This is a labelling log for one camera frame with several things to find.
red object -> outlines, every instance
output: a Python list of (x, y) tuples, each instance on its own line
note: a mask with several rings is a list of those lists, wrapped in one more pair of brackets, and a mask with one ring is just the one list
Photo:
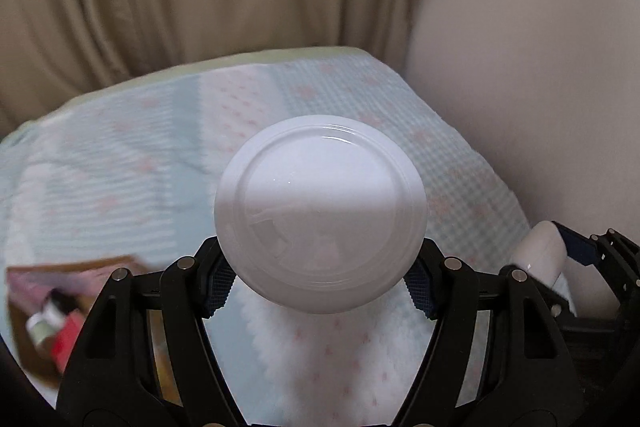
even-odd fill
[(79, 311), (71, 312), (66, 316), (65, 325), (56, 335), (53, 347), (51, 347), (51, 358), (60, 374), (65, 372), (66, 363), (69, 361), (83, 324), (84, 315)]

silver pin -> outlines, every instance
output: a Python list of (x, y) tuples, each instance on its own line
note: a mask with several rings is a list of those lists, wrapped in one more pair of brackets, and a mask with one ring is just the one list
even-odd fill
[(447, 257), (444, 260), (444, 266), (446, 266), (450, 270), (459, 270), (460, 268), (462, 268), (462, 263), (457, 257)]
[(129, 274), (129, 270), (126, 268), (116, 268), (113, 273), (111, 273), (111, 278), (114, 281), (122, 281)]
[(513, 277), (518, 282), (525, 282), (527, 280), (527, 274), (522, 270), (514, 270), (511, 272), (511, 277)]
[(180, 259), (178, 259), (178, 268), (180, 268), (181, 270), (188, 270), (190, 269), (194, 264), (196, 263), (196, 260), (193, 257), (189, 257), (188, 255), (185, 257), (180, 257)]

wall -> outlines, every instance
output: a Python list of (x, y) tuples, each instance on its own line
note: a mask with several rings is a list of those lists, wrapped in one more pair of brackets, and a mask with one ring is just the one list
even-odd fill
[[(640, 0), (422, 0), (408, 81), (532, 223), (640, 243)], [(616, 301), (569, 261), (582, 315)]]

plate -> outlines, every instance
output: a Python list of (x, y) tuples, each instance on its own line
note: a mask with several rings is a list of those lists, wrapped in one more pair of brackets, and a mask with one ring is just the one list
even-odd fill
[(300, 116), (251, 137), (214, 204), (220, 247), (255, 292), (299, 311), (361, 306), (413, 264), (424, 185), (393, 140), (359, 121)]

white bottle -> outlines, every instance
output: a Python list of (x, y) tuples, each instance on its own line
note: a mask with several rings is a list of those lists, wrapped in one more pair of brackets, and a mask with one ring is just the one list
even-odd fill
[(526, 271), (546, 286), (553, 286), (566, 261), (566, 247), (551, 221), (540, 221), (517, 245), (511, 264)]

